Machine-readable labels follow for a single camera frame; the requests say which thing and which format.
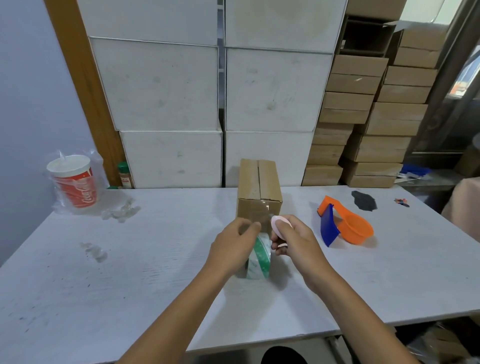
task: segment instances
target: blue tape dispenser blade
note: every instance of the blue tape dispenser blade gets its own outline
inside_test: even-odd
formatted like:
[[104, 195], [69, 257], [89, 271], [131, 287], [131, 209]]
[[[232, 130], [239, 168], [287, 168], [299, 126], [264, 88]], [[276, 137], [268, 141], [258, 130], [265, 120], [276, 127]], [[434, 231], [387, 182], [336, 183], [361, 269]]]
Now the blue tape dispenser blade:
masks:
[[333, 240], [340, 234], [340, 231], [333, 220], [333, 205], [328, 204], [320, 221], [320, 233], [326, 246], [330, 246]]

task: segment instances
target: spice bottle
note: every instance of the spice bottle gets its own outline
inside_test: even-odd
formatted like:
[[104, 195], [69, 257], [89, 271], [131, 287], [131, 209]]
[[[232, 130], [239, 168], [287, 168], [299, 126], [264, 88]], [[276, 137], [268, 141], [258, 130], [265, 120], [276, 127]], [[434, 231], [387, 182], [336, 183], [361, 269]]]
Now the spice bottle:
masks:
[[118, 164], [119, 174], [121, 179], [121, 184], [123, 188], [133, 188], [132, 186], [132, 175], [130, 174], [130, 169], [128, 168], [127, 162], [120, 162]]

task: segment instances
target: orange tape dispenser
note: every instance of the orange tape dispenser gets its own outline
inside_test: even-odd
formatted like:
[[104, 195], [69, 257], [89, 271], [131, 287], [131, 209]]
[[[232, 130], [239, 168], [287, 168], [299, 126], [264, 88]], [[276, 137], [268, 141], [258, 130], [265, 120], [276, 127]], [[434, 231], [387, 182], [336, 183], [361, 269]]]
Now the orange tape dispenser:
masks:
[[[338, 226], [334, 222], [333, 209], [343, 219]], [[342, 234], [347, 242], [355, 245], [360, 245], [365, 239], [373, 236], [373, 228], [367, 220], [354, 214], [330, 196], [325, 196], [317, 212], [322, 218], [320, 233], [326, 246], [330, 246], [339, 234]]]

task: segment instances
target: green tape roll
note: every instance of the green tape roll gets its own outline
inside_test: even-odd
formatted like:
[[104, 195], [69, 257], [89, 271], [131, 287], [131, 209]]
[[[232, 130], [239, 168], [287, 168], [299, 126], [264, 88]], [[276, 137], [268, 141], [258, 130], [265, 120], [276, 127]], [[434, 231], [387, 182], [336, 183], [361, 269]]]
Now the green tape roll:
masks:
[[270, 247], [272, 241], [267, 233], [261, 232], [257, 235], [247, 264], [247, 279], [268, 278], [270, 273]]

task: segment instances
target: wooden door frame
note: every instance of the wooden door frame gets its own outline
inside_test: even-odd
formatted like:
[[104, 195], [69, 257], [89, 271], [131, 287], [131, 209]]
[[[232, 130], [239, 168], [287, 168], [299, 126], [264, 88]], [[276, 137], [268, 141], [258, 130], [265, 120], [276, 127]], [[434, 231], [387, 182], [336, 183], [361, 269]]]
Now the wooden door frame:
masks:
[[121, 186], [117, 164], [126, 160], [76, 0], [44, 0], [110, 185]]

